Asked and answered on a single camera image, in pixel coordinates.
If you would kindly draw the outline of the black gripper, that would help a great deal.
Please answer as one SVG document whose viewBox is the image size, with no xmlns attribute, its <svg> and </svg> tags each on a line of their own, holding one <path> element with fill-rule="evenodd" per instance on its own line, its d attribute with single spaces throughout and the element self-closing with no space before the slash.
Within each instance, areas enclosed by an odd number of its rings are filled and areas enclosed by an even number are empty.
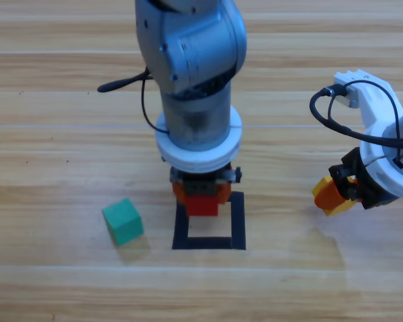
<svg viewBox="0 0 403 322">
<path fill-rule="evenodd" d="M 231 184 L 240 183 L 242 170 L 225 165 L 212 172 L 190 173 L 171 167 L 169 178 L 178 203 L 187 213 L 185 199 L 189 196 L 216 197 L 218 205 L 225 204 L 232 193 Z"/>
<path fill-rule="evenodd" d="M 314 187 L 314 203 L 325 215 L 349 210 L 356 201 L 361 202 L 364 209 L 371 209 L 398 199 L 369 175 L 359 148 L 352 149 L 341 161 L 331 166 L 330 176 L 322 178 Z"/>
</svg>

